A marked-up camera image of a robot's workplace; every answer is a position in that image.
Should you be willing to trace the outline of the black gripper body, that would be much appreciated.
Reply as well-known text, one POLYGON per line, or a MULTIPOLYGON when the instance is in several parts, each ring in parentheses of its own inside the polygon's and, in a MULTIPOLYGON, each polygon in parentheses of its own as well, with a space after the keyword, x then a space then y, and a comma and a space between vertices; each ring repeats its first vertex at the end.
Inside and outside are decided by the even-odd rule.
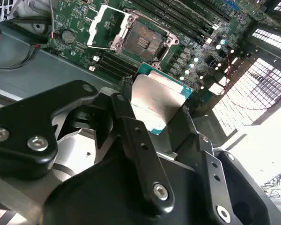
POLYGON ((159 158, 151 143, 123 149, 60 184, 47 199, 45 225, 207 224, 191 168, 159 158))

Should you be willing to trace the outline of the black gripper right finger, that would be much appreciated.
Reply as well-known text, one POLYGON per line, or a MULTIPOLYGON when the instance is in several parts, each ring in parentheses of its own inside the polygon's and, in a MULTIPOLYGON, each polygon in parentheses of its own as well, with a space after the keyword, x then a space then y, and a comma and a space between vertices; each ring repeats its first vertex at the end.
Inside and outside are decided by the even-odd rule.
POLYGON ((281 212, 274 203, 232 154, 213 148, 185 106, 170 121, 170 143, 177 161, 195 171, 197 197, 210 224, 281 224, 281 212))

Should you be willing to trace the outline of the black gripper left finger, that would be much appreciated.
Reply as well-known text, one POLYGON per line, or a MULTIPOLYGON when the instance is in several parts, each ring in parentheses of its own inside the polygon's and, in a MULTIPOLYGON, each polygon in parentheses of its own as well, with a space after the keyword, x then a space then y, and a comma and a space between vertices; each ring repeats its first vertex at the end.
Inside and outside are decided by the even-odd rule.
POLYGON ((152 144, 126 97, 107 96, 75 80, 0 108, 0 175, 34 179, 47 174, 57 157, 57 139, 67 116, 77 109, 89 116, 100 152, 115 144, 123 149, 152 144))

